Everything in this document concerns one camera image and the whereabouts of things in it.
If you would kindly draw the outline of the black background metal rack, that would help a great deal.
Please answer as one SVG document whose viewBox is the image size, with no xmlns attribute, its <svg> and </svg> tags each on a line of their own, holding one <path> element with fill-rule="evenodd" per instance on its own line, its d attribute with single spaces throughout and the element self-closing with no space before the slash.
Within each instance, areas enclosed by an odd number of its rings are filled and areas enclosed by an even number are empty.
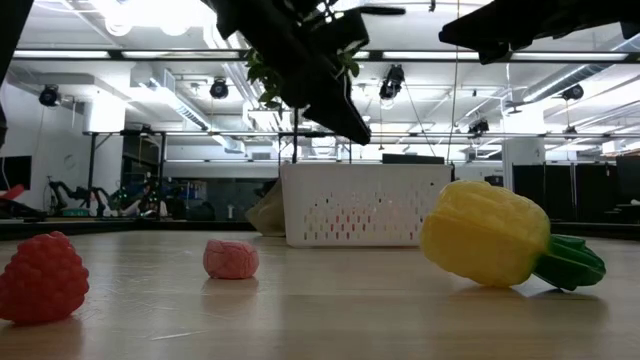
<svg viewBox="0 0 640 360">
<path fill-rule="evenodd" d="M 121 130 L 117 132 L 93 132 L 87 131 L 84 132 L 84 135 L 91 137 L 90 142 L 90 158 L 89 158 L 89 168 L 88 168 L 88 181 L 87 188 L 89 191 L 90 197 L 85 201 L 85 205 L 90 207 L 91 197 L 94 197 L 94 200 L 98 204 L 96 209 L 96 217 L 103 218 L 104 211 L 106 209 L 106 204 L 102 202 L 102 198 L 99 193 L 99 188 L 94 185 L 94 173 L 95 173 L 95 158 L 97 149 L 108 141 L 112 136 L 118 137 L 152 137 L 152 136 L 160 136 L 161 144 L 159 145 L 159 160 L 158 160 L 158 175 L 156 180 L 156 190 L 160 192 L 162 190 L 162 186 L 164 185 L 164 164 L 166 162 L 166 150 L 167 150 L 167 137 L 168 133 L 166 131 L 153 131 L 153 130 Z"/>
</svg>

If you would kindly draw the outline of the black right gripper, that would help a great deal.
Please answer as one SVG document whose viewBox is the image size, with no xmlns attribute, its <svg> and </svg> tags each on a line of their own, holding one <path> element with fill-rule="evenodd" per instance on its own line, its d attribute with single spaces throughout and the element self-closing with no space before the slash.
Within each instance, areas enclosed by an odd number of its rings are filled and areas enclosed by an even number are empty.
<svg viewBox="0 0 640 360">
<path fill-rule="evenodd" d="M 486 50 L 478 52 L 481 64 L 505 63 L 512 57 L 508 47 L 611 23 L 620 25 L 624 38 L 640 34 L 640 0 L 493 0 L 444 25 L 439 40 Z"/>
</svg>

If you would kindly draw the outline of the black background partition cabinet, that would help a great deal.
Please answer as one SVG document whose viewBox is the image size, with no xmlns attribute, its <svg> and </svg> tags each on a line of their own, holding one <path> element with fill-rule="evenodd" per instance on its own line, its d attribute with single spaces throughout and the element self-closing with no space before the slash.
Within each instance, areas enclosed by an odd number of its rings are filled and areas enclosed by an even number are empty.
<svg viewBox="0 0 640 360">
<path fill-rule="evenodd" d="M 610 163 L 514 165 L 513 190 L 552 222 L 606 222 L 616 206 L 617 168 Z"/>
</svg>

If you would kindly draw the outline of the wide black background monitor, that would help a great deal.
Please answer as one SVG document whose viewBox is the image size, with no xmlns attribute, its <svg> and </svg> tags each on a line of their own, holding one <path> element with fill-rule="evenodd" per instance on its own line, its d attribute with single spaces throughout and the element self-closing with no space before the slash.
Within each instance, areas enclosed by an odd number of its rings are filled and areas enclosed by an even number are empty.
<svg viewBox="0 0 640 360">
<path fill-rule="evenodd" d="M 382 155 L 383 164 L 422 164 L 422 165 L 444 165 L 445 158 L 437 156 L 422 156 L 415 154 L 389 154 Z"/>
</svg>

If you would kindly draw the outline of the pink lumpy toy fruit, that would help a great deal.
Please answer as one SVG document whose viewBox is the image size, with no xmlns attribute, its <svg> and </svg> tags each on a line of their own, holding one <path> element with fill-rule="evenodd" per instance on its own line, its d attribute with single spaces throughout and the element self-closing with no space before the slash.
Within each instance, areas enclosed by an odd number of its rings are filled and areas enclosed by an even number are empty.
<svg viewBox="0 0 640 360">
<path fill-rule="evenodd" d="M 203 254 L 203 267 L 214 279 L 248 279 L 258 270 L 259 256 L 248 243 L 209 240 Z"/>
</svg>

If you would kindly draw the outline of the black aluminium table frame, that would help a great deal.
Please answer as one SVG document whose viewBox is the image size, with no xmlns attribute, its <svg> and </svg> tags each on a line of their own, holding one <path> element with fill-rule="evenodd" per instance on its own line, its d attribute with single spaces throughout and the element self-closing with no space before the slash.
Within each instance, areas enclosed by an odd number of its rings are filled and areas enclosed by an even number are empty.
<svg viewBox="0 0 640 360">
<path fill-rule="evenodd" d="M 60 231 L 65 235 L 84 235 L 127 231 L 220 231 L 253 232 L 247 222 L 92 220 L 60 222 L 0 222 L 0 241 L 21 240 L 38 234 Z M 553 233 L 640 242 L 640 225 L 610 223 L 552 222 Z"/>
</svg>

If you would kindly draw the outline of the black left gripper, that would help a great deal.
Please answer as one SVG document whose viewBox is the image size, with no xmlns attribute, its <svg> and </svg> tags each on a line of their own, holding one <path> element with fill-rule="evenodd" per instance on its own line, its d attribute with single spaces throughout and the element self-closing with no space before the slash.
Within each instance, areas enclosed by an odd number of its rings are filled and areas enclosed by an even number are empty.
<svg viewBox="0 0 640 360">
<path fill-rule="evenodd" d="M 334 66 L 340 55 L 369 44 L 362 13 L 323 13 L 335 0 L 202 0 L 217 17 L 223 39 L 241 34 L 269 65 L 299 65 L 283 76 L 281 98 L 303 116 L 360 144 L 371 141 L 351 99 L 349 78 Z"/>
</svg>

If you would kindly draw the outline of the red toy raspberry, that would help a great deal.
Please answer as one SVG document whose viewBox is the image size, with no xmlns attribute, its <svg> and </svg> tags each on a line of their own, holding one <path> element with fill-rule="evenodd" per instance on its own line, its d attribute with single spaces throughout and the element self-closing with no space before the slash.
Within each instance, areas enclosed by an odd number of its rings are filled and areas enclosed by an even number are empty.
<svg viewBox="0 0 640 360">
<path fill-rule="evenodd" d="M 58 231 L 21 242 L 0 274 L 0 319 L 17 325 L 65 319 L 85 301 L 89 271 Z"/>
</svg>

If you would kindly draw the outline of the yellow toy pineapple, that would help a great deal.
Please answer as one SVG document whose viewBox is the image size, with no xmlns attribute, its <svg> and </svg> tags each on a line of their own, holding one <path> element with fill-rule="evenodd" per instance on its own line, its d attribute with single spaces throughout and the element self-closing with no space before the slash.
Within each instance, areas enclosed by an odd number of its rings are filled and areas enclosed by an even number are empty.
<svg viewBox="0 0 640 360">
<path fill-rule="evenodd" d="M 605 261 L 579 237 L 551 232 L 532 200 L 486 182 L 446 185 L 421 230 L 424 256 L 441 269 L 490 287 L 536 276 L 574 291 L 606 275 Z"/>
</svg>

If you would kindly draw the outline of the white perforated plastic basket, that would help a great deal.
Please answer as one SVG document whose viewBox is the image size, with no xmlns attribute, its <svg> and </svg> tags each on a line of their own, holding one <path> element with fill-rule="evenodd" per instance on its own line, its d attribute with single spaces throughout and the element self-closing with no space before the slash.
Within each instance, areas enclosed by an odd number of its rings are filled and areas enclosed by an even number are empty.
<svg viewBox="0 0 640 360">
<path fill-rule="evenodd" d="M 302 247 L 416 247 L 452 168 L 290 164 L 281 168 L 286 242 Z"/>
</svg>

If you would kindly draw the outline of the potted green leafy tree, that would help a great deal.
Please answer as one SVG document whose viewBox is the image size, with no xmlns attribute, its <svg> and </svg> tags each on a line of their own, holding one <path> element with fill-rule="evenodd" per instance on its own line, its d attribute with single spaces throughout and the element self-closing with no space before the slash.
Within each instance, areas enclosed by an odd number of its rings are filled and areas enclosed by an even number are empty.
<svg viewBox="0 0 640 360">
<path fill-rule="evenodd" d="M 335 11 L 331 8 L 333 4 L 329 4 L 328 2 L 323 2 L 317 6 L 317 9 L 323 13 L 338 13 L 343 11 Z M 352 92 L 352 81 L 351 78 L 355 77 L 359 74 L 359 66 L 357 62 L 354 60 L 354 55 L 357 53 L 346 53 L 340 55 L 336 61 L 331 61 L 336 68 L 340 71 L 344 72 L 344 74 L 349 78 L 351 82 L 351 92 Z M 301 110 L 304 112 L 304 108 L 295 108 L 287 105 L 284 100 L 281 98 L 280 90 L 283 84 L 283 76 L 291 73 L 296 68 L 300 67 L 299 65 L 269 65 L 264 62 L 263 57 L 253 50 L 250 47 L 248 51 L 248 74 L 247 80 L 251 83 L 256 81 L 260 82 L 265 92 L 260 96 L 259 102 L 264 104 L 269 109 L 278 109 L 280 110 L 283 106 L 287 106 L 294 111 Z"/>
</svg>

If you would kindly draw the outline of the tan crumpled cloth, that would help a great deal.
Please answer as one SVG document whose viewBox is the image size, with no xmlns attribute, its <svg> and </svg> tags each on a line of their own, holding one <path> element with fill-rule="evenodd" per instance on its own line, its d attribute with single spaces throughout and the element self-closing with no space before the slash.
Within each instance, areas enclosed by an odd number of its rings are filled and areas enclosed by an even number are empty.
<svg viewBox="0 0 640 360">
<path fill-rule="evenodd" d="M 286 235 L 282 183 L 269 180 L 255 190 L 258 202 L 246 211 L 247 221 L 265 237 Z"/>
</svg>

